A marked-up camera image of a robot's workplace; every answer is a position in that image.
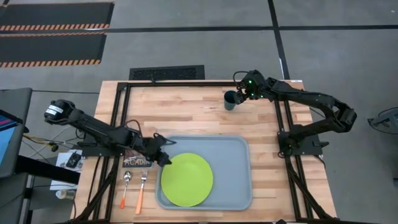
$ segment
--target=plastic tray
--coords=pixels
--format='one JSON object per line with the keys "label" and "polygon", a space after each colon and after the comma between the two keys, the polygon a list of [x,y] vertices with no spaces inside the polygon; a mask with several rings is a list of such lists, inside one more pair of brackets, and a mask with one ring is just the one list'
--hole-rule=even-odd
{"label": "plastic tray", "polygon": [[244,210],[253,198],[249,147],[240,136],[185,136],[168,137],[177,144],[162,148],[170,157],[191,152],[202,156],[213,171],[213,188],[201,204],[194,207],[179,207],[164,195],[159,169],[155,197],[157,203],[168,209],[186,210]]}

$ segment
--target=green plate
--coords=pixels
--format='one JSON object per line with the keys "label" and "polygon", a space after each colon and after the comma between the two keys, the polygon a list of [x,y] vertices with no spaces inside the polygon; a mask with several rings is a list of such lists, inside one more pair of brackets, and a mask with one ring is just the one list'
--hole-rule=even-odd
{"label": "green plate", "polygon": [[162,171],[161,185],[167,199],[181,207],[204,201],[213,186],[213,172],[204,158],[183,153],[171,159]]}

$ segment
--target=concrete floor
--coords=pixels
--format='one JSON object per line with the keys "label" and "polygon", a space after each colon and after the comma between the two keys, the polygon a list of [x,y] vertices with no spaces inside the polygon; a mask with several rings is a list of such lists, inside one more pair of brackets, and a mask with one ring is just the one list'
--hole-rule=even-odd
{"label": "concrete floor", "polygon": [[[272,25],[266,0],[115,1],[111,28]],[[17,2],[57,1],[10,3]],[[280,26],[398,24],[398,2],[394,0],[274,3]],[[331,143],[324,152],[338,216],[350,221],[396,223],[398,190],[392,178],[398,177],[398,140],[372,130],[366,118],[397,106],[398,30],[282,31],[281,35],[291,79],[303,80],[307,90],[339,98],[358,114],[351,132],[321,135]],[[0,89],[29,86],[35,90],[99,91],[103,80],[127,80],[133,67],[192,64],[204,65],[207,79],[230,79],[234,71],[252,69],[282,78],[273,31],[129,33],[108,35],[99,65],[0,69]],[[33,93],[27,120],[33,135],[53,138],[65,128],[42,121],[50,101],[59,98],[72,100],[93,114],[98,95]],[[315,113],[313,118],[320,119]],[[57,139],[72,137],[70,128]],[[33,153],[22,145],[22,155]],[[55,156],[47,149],[41,153]],[[62,222],[70,211],[70,204],[37,210],[33,223]]]}

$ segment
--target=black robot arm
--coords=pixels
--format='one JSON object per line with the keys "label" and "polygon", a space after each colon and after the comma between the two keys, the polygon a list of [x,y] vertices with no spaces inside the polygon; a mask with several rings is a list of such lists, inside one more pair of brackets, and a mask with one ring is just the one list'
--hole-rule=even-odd
{"label": "black robot arm", "polygon": [[98,119],[76,109],[75,104],[67,100],[51,101],[49,108],[44,113],[45,122],[50,124],[73,126],[78,130],[92,136],[101,147],[114,151],[133,149],[148,161],[157,161],[163,167],[171,164],[169,155],[162,152],[160,147],[167,143],[167,139],[159,134],[153,138],[144,138],[138,130],[126,125],[112,127]]}
{"label": "black robot arm", "polygon": [[300,142],[308,136],[327,131],[345,133],[350,131],[354,125],[356,119],[354,109],[332,96],[298,90],[275,78],[265,79],[257,70],[246,73],[246,76],[236,83],[238,91],[234,98],[237,104],[241,104],[247,99],[289,100],[318,108],[325,114],[325,119],[321,121],[306,126],[295,124],[289,132],[281,133],[280,138],[283,141],[280,143],[282,143],[283,151],[298,148]]}

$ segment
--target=butcher block tabletop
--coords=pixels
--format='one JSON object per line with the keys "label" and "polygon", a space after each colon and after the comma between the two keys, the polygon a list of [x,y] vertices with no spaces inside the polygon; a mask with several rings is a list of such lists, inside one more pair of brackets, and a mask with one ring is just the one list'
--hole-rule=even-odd
{"label": "butcher block tabletop", "polygon": [[[301,81],[286,82],[294,88],[303,88]],[[105,123],[111,121],[117,85],[117,81],[105,81],[99,93],[95,118]],[[253,200],[250,207],[243,211],[163,209],[155,199],[158,169],[158,165],[155,163],[153,168],[148,171],[141,214],[136,215],[142,169],[122,168],[123,160],[121,159],[114,193],[111,223],[274,222],[279,219],[295,221],[285,161],[277,155],[279,147],[276,133],[279,127],[274,103],[269,102],[269,100],[247,100],[236,106],[234,110],[226,111],[223,95],[228,90],[234,90],[234,87],[133,87],[129,97],[126,120],[138,120],[144,137],[152,136],[154,132],[166,137],[171,134],[242,136],[248,142],[250,151],[253,187]],[[124,92],[122,92],[120,100],[116,124],[120,123]],[[283,103],[280,106],[286,122]],[[295,124],[312,123],[309,107],[294,102],[290,102],[290,107]],[[134,123],[129,123],[128,126],[137,129]],[[75,198],[77,215],[87,205],[97,159],[97,157],[88,157],[84,161]],[[323,164],[314,156],[302,156],[302,161],[309,191],[325,211],[335,217],[336,212]],[[112,160],[110,160],[108,171],[112,163]],[[91,198],[98,188],[101,165],[102,158],[99,162]],[[120,209],[119,205],[124,191],[123,175],[126,170],[132,172],[132,179],[127,189],[126,205],[124,209]],[[301,216],[305,217],[303,198],[298,188],[297,193]],[[103,196],[99,218],[105,216],[107,199],[108,190]]]}

